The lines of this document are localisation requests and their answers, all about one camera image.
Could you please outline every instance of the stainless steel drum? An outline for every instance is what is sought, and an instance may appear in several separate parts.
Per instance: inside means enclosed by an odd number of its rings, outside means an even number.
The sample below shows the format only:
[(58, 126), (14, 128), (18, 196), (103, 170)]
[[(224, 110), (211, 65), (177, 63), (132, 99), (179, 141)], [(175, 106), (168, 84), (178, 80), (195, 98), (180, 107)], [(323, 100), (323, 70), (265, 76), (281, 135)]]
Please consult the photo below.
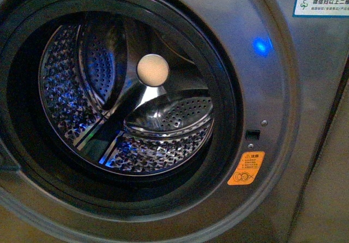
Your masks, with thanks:
[[(145, 39), (170, 57), (157, 87), (140, 78), (139, 58), (152, 51), (139, 43)], [(178, 74), (196, 68), (171, 44), (146, 25), (116, 15), (88, 14), (81, 24), (60, 26), (44, 50), (39, 88), (47, 119), (66, 146), (122, 175), (162, 173), (200, 152), (212, 133), (211, 98), (205, 84), (193, 88), (187, 82), (197, 81), (198, 72), (187, 81)], [(143, 77), (151, 80), (159, 73), (146, 62)]]

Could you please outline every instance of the orange warning sticker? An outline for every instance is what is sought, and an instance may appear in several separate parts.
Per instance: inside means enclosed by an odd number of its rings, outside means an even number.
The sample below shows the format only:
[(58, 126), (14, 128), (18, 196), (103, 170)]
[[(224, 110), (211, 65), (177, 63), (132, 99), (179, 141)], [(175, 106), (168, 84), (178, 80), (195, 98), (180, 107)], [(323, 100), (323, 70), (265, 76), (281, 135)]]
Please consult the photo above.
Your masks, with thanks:
[(264, 152), (246, 152), (243, 153), (236, 168), (234, 174), (228, 181), (228, 185), (249, 185), (251, 184), (260, 171), (263, 159)]

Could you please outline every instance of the washing machine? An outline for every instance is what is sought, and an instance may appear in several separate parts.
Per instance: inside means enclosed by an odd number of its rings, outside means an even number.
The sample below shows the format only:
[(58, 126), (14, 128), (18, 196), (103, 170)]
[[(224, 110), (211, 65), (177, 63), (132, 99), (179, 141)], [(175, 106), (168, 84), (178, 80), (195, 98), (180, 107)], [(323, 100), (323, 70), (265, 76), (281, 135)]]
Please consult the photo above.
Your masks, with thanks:
[(286, 242), (346, 83), (317, 3), (0, 0), (0, 203), (67, 242)]

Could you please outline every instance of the blue light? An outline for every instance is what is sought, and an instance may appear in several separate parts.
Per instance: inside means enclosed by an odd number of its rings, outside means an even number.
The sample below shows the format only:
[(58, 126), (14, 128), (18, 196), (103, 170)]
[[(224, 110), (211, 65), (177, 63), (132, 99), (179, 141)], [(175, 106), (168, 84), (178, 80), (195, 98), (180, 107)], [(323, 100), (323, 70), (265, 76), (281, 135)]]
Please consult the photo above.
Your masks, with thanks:
[(268, 40), (256, 38), (253, 42), (253, 48), (255, 49), (256, 54), (260, 56), (267, 56), (273, 48), (273, 46), (269, 38)]

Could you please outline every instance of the white label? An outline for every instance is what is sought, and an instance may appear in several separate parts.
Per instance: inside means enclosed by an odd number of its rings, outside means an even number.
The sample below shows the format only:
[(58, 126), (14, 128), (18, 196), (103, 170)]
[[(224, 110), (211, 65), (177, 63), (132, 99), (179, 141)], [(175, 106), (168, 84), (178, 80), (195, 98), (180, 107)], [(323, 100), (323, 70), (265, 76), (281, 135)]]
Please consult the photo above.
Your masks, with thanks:
[(294, 15), (349, 16), (349, 0), (297, 0)]

